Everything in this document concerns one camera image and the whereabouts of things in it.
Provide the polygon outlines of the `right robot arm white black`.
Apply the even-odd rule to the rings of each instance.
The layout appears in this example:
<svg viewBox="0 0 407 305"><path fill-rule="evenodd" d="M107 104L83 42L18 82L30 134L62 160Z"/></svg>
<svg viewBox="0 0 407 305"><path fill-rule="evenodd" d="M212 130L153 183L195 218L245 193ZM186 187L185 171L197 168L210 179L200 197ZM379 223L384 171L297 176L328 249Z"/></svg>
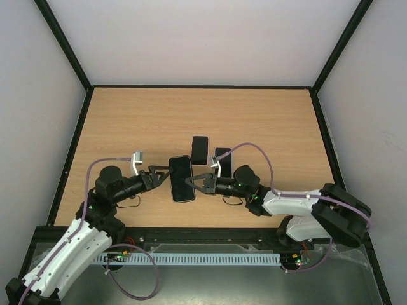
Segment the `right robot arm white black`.
<svg viewBox="0 0 407 305"><path fill-rule="evenodd" d="M204 194L241 198L256 216L284 215L277 241L286 249L321 238L357 248L370 226L370 207L332 183L313 191L283 193L261 185L247 165L238 167L231 178L205 173L185 182Z"/></svg>

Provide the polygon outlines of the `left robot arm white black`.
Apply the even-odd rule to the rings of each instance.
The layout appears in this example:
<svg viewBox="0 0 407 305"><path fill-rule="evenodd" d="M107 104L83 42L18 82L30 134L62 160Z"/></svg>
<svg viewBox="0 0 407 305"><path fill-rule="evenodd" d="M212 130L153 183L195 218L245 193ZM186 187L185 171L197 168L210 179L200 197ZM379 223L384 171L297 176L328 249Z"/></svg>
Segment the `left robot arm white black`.
<svg viewBox="0 0 407 305"><path fill-rule="evenodd" d="M124 247L125 225L116 218L117 204L159 187L173 172L169 166L149 166L131 177L117 166L100 171L75 219L48 254L23 278L12 278L5 290L10 304L60 304L96 256Z"/></svg>

